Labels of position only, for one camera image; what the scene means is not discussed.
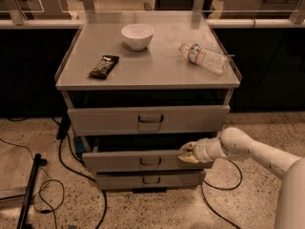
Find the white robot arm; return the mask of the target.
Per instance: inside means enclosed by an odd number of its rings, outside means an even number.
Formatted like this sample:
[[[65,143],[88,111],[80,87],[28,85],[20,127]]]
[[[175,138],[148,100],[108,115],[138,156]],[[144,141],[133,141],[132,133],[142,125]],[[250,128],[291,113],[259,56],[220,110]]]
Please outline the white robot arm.
[[[188,142],[180,150],[179,159],[189,163],[208,163],[216,159],[255,160],[282,181],[274,229],[305,229],[304,157],[256,141],[234,127],[224,129],[218,137]]]

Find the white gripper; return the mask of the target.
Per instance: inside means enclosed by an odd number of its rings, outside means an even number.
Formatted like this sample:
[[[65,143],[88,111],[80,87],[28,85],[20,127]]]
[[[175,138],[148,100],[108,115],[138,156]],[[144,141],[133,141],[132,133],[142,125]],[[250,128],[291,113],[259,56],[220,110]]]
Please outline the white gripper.
[[[221,158],[223,151],[220,140],[215,138],[202,138],[195,141],[190,141],[180,148],[183,152],[191,152],[180,155],[178,158],[181,161],[188,163],[211,162],[217,158]]]

